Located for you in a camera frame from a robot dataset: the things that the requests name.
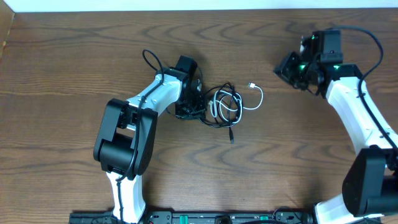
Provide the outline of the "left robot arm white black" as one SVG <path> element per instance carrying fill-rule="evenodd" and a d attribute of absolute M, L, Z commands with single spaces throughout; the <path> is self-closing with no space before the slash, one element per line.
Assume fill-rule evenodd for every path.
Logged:
<path fill-rule="evenodd" d="M 146 210 L 142 175 L 152 157 L 158 117 L 171 104 L 178 119 L 203 114 L 201 81 L 193 77 L 197 67 L 194 59 L 182 55 L 176 66 L 160 67 L 138 95 L 107 103 L 93 157 L 112 185 L 113 223 L 139 223 Z"/>

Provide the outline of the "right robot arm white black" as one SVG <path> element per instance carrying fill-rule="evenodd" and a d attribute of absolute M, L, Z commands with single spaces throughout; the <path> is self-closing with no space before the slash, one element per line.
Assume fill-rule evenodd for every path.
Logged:
<path fill-rule="evenodd" d="M 397 214 L 397 133 L 370 97 L 357 65 L 344 63 L 341 30 L 332 27 L 302 37 L 274 73 L 295 89 L 317 87 L 335 109 L 356 153 L 341 194 L 314 206 L 317 223 L 377 222 Z"/>

